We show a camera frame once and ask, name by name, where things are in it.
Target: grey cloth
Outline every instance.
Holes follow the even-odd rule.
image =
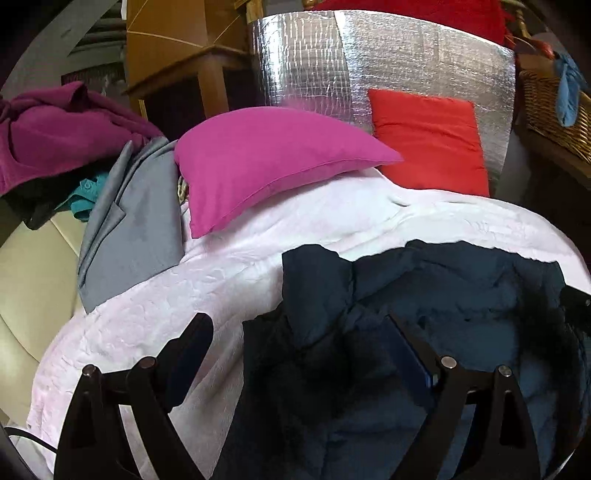
[[[111,169],[80,249],[78,291],[87,312],[183,257],[175,143],[155,138],[132,156],[129,142]]]

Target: cream sofa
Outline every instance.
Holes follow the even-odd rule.
[[[76,265],[84,228],[61,212],[37,231],[21,223],[0,247],[0,410],[22,426],[43,353],[82,308]]]

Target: pillow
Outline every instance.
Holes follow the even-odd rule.
[[[280,107],[210,118],[179,139],[174,156],[189,184],[193,238],[224,228],[275,193],[402,160],[357,127]]]
[[[446,25],[503,45],[505,16],[499,0],[327,0],[314,10],[371,10]]]
[[[368,92],[374,134],[404,162],[380,168],[397,185],[489,196],[472,102],[391,90]]]

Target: wicker basket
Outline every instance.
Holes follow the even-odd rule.
[[[527,127],[591,164],[591,99],[581,92],[579,116],[572,127],[563,127],[556,118],[558,77],[545,76],[536,70],[519,74],[525,92]]]

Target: white bedsheet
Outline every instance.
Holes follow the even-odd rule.
[[[186,209],[183,224],[188,232]],[[591,293],[589,273],[574,245],[534,213],[497,200],[403,189],[374,169],[345,174],[276,195],[224,231],[188,239],[178,267],[89,315],[75,315],[41,360],[28,426],[57,446],[84,365],[95,364],[103,372],[129,368],[145,355],[157,355],[195,312],[205,312],[214,322],[214,340],[185,402],[170,417],[209,477],[242,388],[241,322],[281,301],[281,253],[317,243],[355,260],[412,239],[465,240],[527,258],[556,260],[567,284]],[[142,476],[155,478],[130,410],[124,410],[124,423]],[[53,470],[53,456],[47,460]]]

